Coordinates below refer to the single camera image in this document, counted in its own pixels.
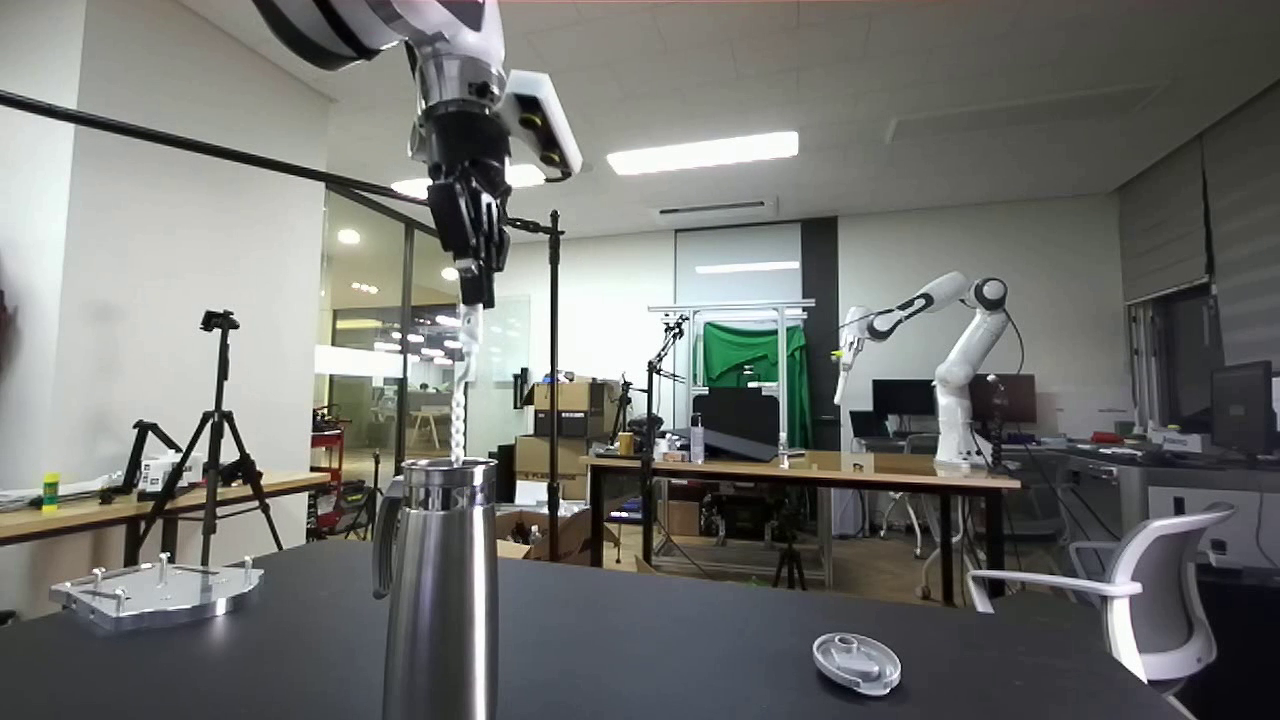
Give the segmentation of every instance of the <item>white tray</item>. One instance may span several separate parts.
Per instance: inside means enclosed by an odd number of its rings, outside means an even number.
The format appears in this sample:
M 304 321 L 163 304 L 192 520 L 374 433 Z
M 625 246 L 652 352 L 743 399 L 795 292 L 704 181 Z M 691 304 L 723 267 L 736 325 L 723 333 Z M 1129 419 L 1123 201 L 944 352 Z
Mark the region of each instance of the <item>white tray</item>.
M 833 684 L 854 689 L 862 695 L 887 695 L 904 682 L 904 662 L 862 633 L 826 633 L 814 642 L 814 665 Z

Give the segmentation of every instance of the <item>computer screen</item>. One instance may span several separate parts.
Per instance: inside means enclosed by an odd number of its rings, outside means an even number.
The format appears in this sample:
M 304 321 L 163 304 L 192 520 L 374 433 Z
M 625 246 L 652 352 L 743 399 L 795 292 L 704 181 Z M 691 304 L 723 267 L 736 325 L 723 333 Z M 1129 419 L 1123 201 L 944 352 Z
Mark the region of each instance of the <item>computer screen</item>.
M 761 452 L 776 452 L 776 397 L 763 397 L 761 389 L 707 389 L 704 397 L 691 397 L 691 413 L 707 433 L 707 456 L 761 459 Z
M 973 425 L 988 428 L 1000 408 L 1000 425 L 1038 425 L 1038 377 L 973 377 L 970 380 Z
M 934 380 L 872 380 L 875 418 L 938 418 Z
M 1272 365 L 1229 365 L 1214 377 L 1214 448 L 1264 456 L 1278 448 Z

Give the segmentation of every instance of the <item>white wall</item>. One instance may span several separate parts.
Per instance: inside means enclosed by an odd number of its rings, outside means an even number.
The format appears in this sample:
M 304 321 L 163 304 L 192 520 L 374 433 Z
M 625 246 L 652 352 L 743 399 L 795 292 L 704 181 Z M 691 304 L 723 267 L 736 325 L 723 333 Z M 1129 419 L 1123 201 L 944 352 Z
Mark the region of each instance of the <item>white wall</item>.
M 325 164 L 329 103 L 179 6 L 90 6 L 84 27 L 81 108 Z M 62 299 L 50 315 L 57 348 L 20 348 L 25 361 L 50 365 L 50 380 L 42 406 L 17 408 L 50 408 L 50 419 L 0 428 L 0 448 L 17 448 L 17 474 L 0 484 L 29 484 L 44 470 L 68 481 L 113 474 L 126 466 L 132 419 L 159 419 L 187 441 L 211 408 L 218 380 L 205 307 L 231 307 L 242 321 L 229 408 L 247 452 L 264 474 L 309 470 L 319 215 L 318 183 L 76 132 L 62 284 L 42 282 Z M 300 502 L 279 512 L 286 536 L 300 542 Z M 96 561 L 122 566 L 110 544 L 34 544 L 29 603 L 57 578 Z M 222 558 L 264 548 L 259 517 L 229 526 L 218 542 Z
M 73 103 L 84 0 L 0 6 L 0 90 Z M 0 290 L 17 325 L 0 335 L 0 484 L 42 481 L 53 452 L 53 352 L 76 132 L 0 108 Z M 29 587 L 29 558 L 0 548 L 0 607 Z
M 472 452 L 493 452 L 529 433 L 512 413 L 509 380 L 550 371 L 550 246 L 512 248 L 486 315 L 486 348 L 472 389 Z M 663 328 L 652 304 L 674 304 L 674 237 L 564 240 L 560 252 L 560 371 L 643 383 L 643 365 Z
M 1132 413 L 1117 232 L 1114 198 L 846 215 L 842 304 L 885 307 L 953 267 L 970 282 L 1004 277 L 1040 425 L 1088 435 Z M 872 345 L 856 365 L 854 408 L 872 408 L 872 377 L 934 377 L 964 325 L 970 307 L 944 307 Z M 1004 333 L 986 371 L 1011 370 L 1015 333 Z

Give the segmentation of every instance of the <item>table leg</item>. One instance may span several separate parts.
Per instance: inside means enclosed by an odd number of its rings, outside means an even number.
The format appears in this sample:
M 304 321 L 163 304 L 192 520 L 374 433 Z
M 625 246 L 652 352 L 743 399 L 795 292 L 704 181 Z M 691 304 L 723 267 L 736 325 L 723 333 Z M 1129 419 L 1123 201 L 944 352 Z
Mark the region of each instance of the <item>table leg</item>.
M 135 570 L 135 558 L 139 558 L 135 544 L 139 544 L 139 536 L 146 536 L 146 520 L 132 517 L 132 520 L 126 526 L 126 570 Z
M 953 554 L 953 491 L 941 491 L 941 586 L 944 586 L 944 603 L 958 603 L 958 593 L 953 593 L 953 561 L 958 561 L 958 554 Z
M 159 520 L 159 554 L 167 554 L 172 566 L 178 566 L 178 517 Z
M 652 517 L 655 517 L 652 477 L 642 474 L 642 558 L 643 558 L 643 566 L 652 566 Z
M 988 526 L 988 570 L 1004 570 L 1004 491 L 988 491 L 986 526 Z
M 589 495 L 591 495 L 591 570 L 605 570 L 605 481 L 608 474 L 591 470 Z

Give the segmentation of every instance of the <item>robotic arm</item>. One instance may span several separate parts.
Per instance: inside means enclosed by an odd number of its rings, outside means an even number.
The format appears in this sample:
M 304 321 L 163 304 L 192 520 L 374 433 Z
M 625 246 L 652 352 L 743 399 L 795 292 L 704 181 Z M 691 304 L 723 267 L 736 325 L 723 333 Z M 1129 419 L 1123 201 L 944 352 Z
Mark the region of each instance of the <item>robotic arm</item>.
M 938 425 L 941 425 L 938 474 L 970 474 L 988 452 L 986 441 L 973 433 L 970 380 L 991 358 L 996 342 L 1008 328 L 1008 313 L 1004 313 L 1008 284 L 1000 277 L 986 277 L 981 284 L 973 284 L 970 297 L 964 297 L 964 290 L 970 284 L 961 274 L 944 274 L 934 284 L 923 284 L 915 297 L 909 297 L 894 307 L 882 307 L 882 313 L 850 307 L 846 325 L 842 325 L 835 406 L 846 399 L 846 380 L 869 342 L 887 342 L 900 325 L 909 325 L 934 307 L 947 307 L 958 299 L 973 304 L 970 328 L 953 345 L 947 361 L 934 371 Z
M 252 0 L 300 59 L 346 68 L 404 45 L 422 90 L 414 158 L 430 164 L 430 208 L 462 267 L 465 304 L 493 307 L 493 274 L 509 260 L 509 181 L 516 138 L 560 183 L 586 158 L 541 72 L 504 72 L 497 0 Z

